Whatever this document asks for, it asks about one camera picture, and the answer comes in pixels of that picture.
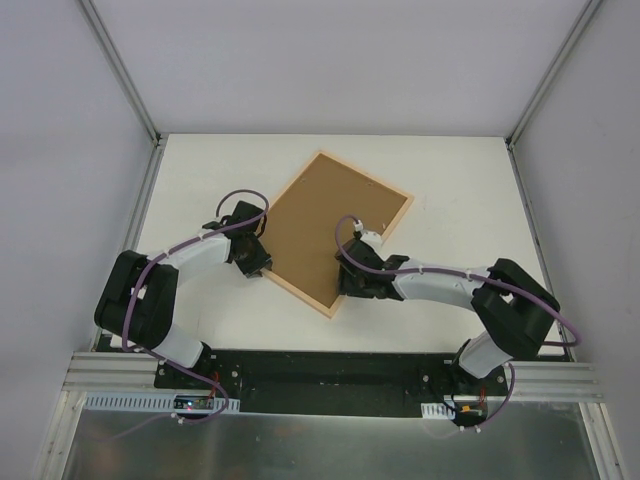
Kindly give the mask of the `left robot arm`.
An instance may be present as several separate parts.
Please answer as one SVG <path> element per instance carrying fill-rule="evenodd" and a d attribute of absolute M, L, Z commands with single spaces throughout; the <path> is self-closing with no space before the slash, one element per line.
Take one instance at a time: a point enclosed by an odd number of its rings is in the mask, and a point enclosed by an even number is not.
<path fill-rule="evenodd" d="M 231 214 L 161 253 L 120 253 L 98 301 L 95 324 L 119 336 L 123 347 L 142 348 L 176 364 L 176 375 L 188 388 L 204 387 L 215 370 L 214 353 L 174 322 L 178 289 L 224 264 L 236 265 L 247 278 L 259 276 L 272 264 L 260 242 L 265 229 L 266 211 L 240 200 Z"/>

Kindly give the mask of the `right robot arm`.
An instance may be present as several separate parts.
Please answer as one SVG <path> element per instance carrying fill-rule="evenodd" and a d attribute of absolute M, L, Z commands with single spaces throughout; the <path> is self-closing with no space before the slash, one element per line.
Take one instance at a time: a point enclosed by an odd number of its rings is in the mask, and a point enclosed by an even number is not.
<path fill-rule="evenodd" d="M 560 312 L 557 300 L 516 262 L 500 258 L 463 272 L 406 255 L 382 259 L 359 238 L 341 246 L 338 293 L 379 300 L 433 301 L 475 313 L 484 331 L 466 341 L 450 369 L 452 387 L 473 394 L 509 360 L 533 360 Z"/>

